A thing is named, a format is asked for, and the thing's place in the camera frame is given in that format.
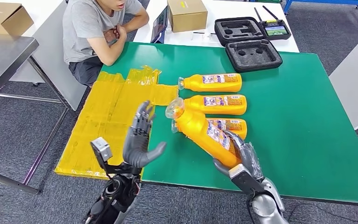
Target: gray t-shirt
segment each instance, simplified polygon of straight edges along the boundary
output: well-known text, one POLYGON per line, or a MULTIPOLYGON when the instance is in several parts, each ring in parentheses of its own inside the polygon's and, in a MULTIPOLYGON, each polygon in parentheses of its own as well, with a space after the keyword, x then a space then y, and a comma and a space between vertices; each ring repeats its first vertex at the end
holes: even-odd
POLYGON ((95 56, 87 38, 103 37, 104 31, 123 24, 125 13, 137 14, 141 7, 138 0, 127 0, 124 9, 110 17, 95 0, 70 0, 62 19, 65 63, 95 56))

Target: yellow plastic bag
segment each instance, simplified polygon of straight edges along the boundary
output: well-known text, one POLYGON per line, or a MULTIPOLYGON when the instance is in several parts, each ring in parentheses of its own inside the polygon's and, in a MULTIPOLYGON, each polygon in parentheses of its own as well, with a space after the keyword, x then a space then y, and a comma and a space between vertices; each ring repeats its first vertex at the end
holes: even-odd
POLYGON ((101 72, 93 84, 55 172, 62 175, 107 179, 90 142, 103 137, 110 145, 111 165, 123 162, 123 144, 138 106, 168 105, 178 95, 177 86, 159 85, 159 70, 148 66, 122 75, 101 72))

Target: orange bottle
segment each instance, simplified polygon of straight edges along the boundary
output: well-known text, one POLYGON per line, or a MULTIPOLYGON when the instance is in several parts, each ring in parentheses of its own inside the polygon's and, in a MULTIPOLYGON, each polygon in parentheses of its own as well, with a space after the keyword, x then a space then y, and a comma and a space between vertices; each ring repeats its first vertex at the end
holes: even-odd
MULTIPOLYGON (((237 134, 241 139, 245 139, 248 129, 246 121, 237 118, 207 118, 208 122, 211 122, 220 130, 231 131, 237 134)), ((171 130, 173 133, 182 132, 179 125, 175 120, 172 120, 171 130)))
POLYGON ((199 110, 205 114, 242 115, 247 103, 243 95, 193 96, 185 99, 186 108, 199 110))
POLYGON ((223 165, 233 168, 241 160, 230 138, 205 118, 205 114, 187 108, 182 98, 176 98, 166 108, 167 118, 174 119, 183 134, 223 165))
POLYGON ((178 87, 196 92, 238 92, 242 87, 239 73, 199 75, 179 77, 178 87))

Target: gray table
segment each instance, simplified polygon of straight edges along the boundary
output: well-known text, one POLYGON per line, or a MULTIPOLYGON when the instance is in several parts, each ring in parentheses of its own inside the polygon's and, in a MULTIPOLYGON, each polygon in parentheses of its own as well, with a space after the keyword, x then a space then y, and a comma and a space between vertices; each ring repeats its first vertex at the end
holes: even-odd
POLYGON ((37 194, 39 192, 39 189, 35 189, 28 186, 28 183, 34 175, 35 170, 39 166, 47 148, 51 143, 51 140, 54 138, 56 132, 58 131, 58 128, 63 122, 65 115, 69 112, 73 116, 77 116, 76 112, 72 110, 72 108, 69 106, 61 93, 57 90, 51 80, 47 77, 46 73, 43 71, 37 61, 32 57, 32 53, 38 48, 38 46, 39 43, 33 37, 13 38, 8 35, 0 35, 0 88, 16 73, 16 71, 25 61, 28 61, 36 70, 36 72, 41 76, 44 82, 51 87, 53 92, 57 95, 58 99, 21 96, 4 93, 0 93, 0 97, 59 103, 65 106, 64 111, 62 112, 47 141, 45 142, 38 156, 36 157, 35 162, 32 164, 30 170, 26 174, 24 180, 22 182, 18 182, 3 175, 0 175, 1 183, 7 184, 17 189, 21 189, 31 194, 37 194))

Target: foam insert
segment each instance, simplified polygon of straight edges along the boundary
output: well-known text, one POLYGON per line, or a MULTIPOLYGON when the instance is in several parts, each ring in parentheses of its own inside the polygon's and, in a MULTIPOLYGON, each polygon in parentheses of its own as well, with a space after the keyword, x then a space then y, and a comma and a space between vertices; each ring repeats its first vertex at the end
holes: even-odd
POLYGON ((226 53, 235 71, 247 72, 277 68, 282 58, 268 40, 229 43, 226 53))
POLYGON ((218 19, 215 21, 215 33, 222 46, 230 42, 265 38, 260 24, 253 17, 218 19))

